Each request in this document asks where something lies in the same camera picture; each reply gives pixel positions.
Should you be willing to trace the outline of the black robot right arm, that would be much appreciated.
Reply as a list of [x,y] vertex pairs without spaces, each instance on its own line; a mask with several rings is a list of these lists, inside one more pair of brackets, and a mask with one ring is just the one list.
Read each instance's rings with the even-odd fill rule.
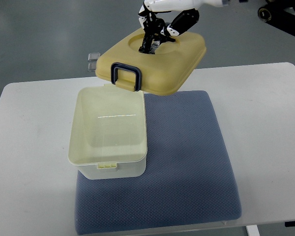
[[295,0],[267,0],[257,14],[264,23],[295,37]]

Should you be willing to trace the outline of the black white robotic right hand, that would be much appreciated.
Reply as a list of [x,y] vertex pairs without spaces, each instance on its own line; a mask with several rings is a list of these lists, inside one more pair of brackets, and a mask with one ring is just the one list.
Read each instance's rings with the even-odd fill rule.
[[154,54],[160,44],[175,42],[199,20],[199,8],[206,4],[215,7],[228,5],[227,0],[145,0],[138,12],[144,30],[139,52]]

